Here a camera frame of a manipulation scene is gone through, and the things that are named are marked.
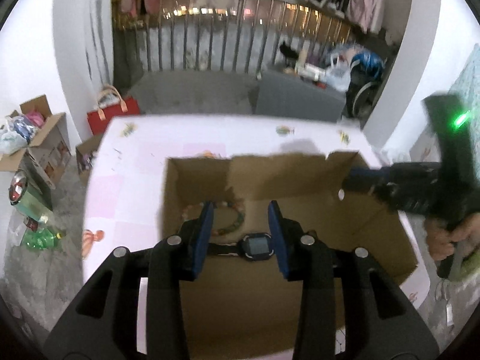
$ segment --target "watch face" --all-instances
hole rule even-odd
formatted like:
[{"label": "watch face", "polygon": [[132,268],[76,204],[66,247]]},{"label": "watch face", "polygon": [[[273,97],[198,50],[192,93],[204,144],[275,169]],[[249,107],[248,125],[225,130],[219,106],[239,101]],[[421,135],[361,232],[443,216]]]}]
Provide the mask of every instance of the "watch face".
[{"label": "watch face", "polygon": [[263,254],[268,253],[268,241],[266,238],[249,238],[247,240],[248,247],[250,248],[250,254]]},{"label": "watch face", "polygon": [[274,253],[272,238],[267,233],[246,235],[240,246],[244,256],[250,261],[267,260]]}]

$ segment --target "pink tablecloth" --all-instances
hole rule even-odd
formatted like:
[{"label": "pink tablecloth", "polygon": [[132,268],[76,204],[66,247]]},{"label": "pink tablecloth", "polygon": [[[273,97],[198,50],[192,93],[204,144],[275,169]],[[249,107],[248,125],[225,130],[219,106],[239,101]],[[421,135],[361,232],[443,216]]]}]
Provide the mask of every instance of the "pink tablecloth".
[{"label": "pink tablecloth", "polygon": [[[359,151],[370,167],[380,162],[361,131],[335,124],[256,116],[128,116],[110,123],[87,190],[83,260],[84,280],[118,246],[131,251],[153,247],[162,237],[158,224],[167,157],[271,155],[285,152]],[[430,280],[407,218],[400,220],[418,259],[401,288],[416,307],[426,298]],[[145,353],[145,281],[137,322],[137,348]],[[337,333],[337,350],[344,345]],[[291,359],[291,352],[279,354]]]}]

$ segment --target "cardboard box on floor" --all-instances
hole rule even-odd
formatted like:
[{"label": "cardboard box on floor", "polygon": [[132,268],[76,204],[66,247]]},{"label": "cardboard box on floor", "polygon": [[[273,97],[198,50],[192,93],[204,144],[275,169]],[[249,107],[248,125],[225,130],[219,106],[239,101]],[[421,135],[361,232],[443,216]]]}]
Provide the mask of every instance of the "cardboard box on floor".
[{"label": "cardboard box on floor", "polygon": [[[244,200],[245,222],[238,232],[211,240],[238,240],[243,234],[269,233],[267,207],[277,200],[285,218],[304,231],[315,230],[329,247],[366,248],[402,283],[417,260],[398,215],[373,197],[338,191],[359,154],[242,156],[231,160],[170,159],[167,164],[162,238],[181,225],[182,210],[206,200]],[[222,210],[215,213],[219,225]],[[337,326],[344,324],[341,283],[337,286]],[[208,256],[199,278],[181,282],[185,330],[192,359],[246,359],[292,349],[297,334],[301,282],[287,282],[276,258],[248,262]]]},{"label": "cardboard box on floor", "polygon": [[[53,115],[45,95],[20,104],[20,109],[23,114],[33,110],[40,112],[45,118],[45,124],[28,147],[12,155],[0,157],[0,171],[15,172],[26,155],[45,183],[55,189],[71,157],[70,150],[58,129],[58,123],[65,113]],[[12,117],[17,115],[17,111],[10,114]]]},{"label": "cardboard box on floor", "polygon": [[75,148],[78,176],[85,186],[88,184],[88,179],[90,178],[90,169],[85,169],[83,166],[83,155],[96,151],[100,146],[100,142],[102,142],[102,138],[103,134],[94,135]]}]

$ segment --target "red bag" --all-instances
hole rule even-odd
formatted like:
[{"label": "red bag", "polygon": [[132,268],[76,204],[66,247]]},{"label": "red bag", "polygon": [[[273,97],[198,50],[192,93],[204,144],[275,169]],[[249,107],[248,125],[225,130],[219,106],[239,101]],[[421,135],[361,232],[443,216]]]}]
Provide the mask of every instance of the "red bag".
[{"label": "red bag", "polygon": [[[111,93],[118,98],[118,104],[100,108],[100,100]],[[99,103],[98,110],[87,113],[88,124],[90,125],[90,130],[92,130],[93,135],[104,133],[110,120],[114,116],[140,115],[140,108],[138,107],[137,101],[131,96],[123,100],[119,91],[111,85],[104,86],[102,92],[98,95],[97,102]]]}]

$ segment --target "metal railing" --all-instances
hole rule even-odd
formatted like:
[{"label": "metal railing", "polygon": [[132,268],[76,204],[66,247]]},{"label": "metal railing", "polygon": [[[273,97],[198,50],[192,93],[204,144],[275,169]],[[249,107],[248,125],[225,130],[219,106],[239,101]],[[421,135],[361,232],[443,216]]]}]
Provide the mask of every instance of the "metal railing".
[{"label": "metal railing", "polygon": [[235,0],[230,9],[160,0],[159,15],[136,18],[121,13],[119,3],[112,0],[113,26],[124,32],[144,71],[192,68],[255,75],[275,64],[282,41],[321,55],[327,45],[351,38],[348,21],[294,0]]}]

